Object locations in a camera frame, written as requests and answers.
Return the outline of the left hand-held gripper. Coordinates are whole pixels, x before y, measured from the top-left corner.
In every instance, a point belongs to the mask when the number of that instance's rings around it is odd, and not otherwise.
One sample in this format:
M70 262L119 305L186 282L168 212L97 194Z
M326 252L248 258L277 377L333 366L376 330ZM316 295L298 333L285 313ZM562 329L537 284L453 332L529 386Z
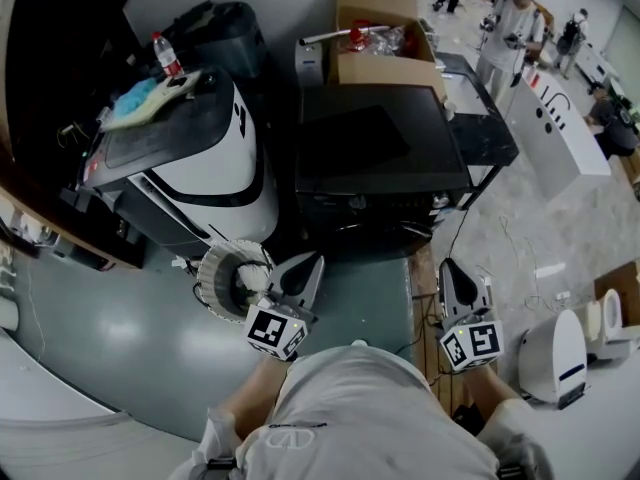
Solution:
M273 269L268 292L250 305L245 320L244 335L252 348L281 361L294 358L316 320L312 306L324 269L324 256L314 251L295 255Z

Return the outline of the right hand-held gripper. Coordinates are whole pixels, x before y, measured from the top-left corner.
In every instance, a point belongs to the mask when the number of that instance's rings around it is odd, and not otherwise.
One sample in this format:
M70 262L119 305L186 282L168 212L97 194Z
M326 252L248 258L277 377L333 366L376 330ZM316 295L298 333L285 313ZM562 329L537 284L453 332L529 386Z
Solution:
M485 313L490 307L482 278L455 259L447 258L441 263L439 287L444 319L457 313ZM473 317L468 323L459 321L439 338L439 345L451 372L488 365L503 354L502 321L484 317Z

